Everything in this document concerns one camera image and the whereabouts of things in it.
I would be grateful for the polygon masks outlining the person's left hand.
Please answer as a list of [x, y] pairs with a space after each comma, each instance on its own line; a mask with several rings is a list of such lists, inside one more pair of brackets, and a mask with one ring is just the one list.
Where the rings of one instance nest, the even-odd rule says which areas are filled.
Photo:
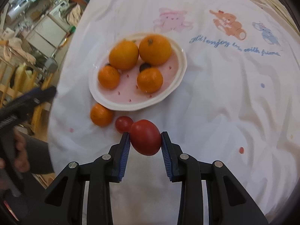
[[10, 146], [13, 150], [13, 158], [10, 162], [13, 169], [19, 173], [26, 173], [30, 170], [29, 157], [26, 151], [26, 139], [22, 135], [22, 133], [13, 128], [10, 132], [5, 136], [8, 141], [6, 141], [6, 146]]

